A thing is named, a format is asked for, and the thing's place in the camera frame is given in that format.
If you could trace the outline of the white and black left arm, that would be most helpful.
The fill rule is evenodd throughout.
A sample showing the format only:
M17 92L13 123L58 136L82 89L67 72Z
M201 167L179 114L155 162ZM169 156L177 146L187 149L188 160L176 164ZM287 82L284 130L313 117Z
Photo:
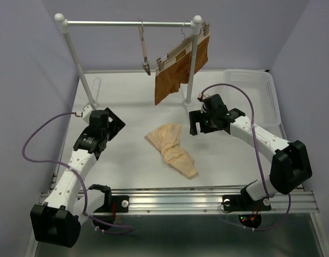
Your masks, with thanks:
M115 211L117 207L108 186L93 184L86 188L84 179L125 123L110 108L91 111L87 123L56 187L30 211L37 241L71 248L79 238L82 223L95 210Z

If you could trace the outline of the wooden clip hanger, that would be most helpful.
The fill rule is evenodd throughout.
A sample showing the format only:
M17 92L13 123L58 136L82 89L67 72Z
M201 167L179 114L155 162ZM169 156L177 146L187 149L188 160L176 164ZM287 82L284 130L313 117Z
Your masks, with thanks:
M139 35L140 35L140 41L141 41L141 47L142 47L142 53L143 53L143 62L142 62L142 68L146 72L148 76L151 76L151 69L148 61L148 55L147 55L147 49L146 44L144 40L144 29L143 29L143 21L140 19L139 22L141 23L141 26L138 27L139 29Z

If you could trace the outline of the beige underwear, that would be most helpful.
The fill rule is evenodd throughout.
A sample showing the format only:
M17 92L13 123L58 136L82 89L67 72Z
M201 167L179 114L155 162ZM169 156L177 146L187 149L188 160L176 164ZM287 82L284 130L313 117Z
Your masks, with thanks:
M197 175L192 156L180 146L180 124L164 124L146 134L145 139L158 151L164 161L187 179Z

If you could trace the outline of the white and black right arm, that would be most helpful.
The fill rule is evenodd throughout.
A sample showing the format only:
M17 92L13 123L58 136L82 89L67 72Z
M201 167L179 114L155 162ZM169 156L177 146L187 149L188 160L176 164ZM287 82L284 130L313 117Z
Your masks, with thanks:
M228 109L220 95L214 94L201 99L199 110L189 112L190 134L225 131L241 139L262 154L271 164L269 175L261 175L242 189L239 203L251 209L258 201L276 193L284 195L311 178L312 169L304 143L276 137L252 122L237 108Z

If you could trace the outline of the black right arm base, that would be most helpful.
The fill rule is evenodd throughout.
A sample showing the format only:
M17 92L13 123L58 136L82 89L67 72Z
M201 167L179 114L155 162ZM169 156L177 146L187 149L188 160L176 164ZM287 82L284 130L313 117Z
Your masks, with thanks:
M258 229L262 223L261 212L271 211L271 204L268 198L254 201L249 196L242 194L224 195L219 209L225 213L240 213L238 219L245 228Z

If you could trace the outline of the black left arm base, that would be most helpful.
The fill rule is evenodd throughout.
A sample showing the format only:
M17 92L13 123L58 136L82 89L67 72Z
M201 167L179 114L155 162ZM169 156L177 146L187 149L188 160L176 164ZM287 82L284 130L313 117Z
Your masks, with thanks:
M90 186L87 195L86 212L96 231L122 235L133 230L130 226L116 223L117 214L128 213L128 195L114 195L110 187L99 184Z

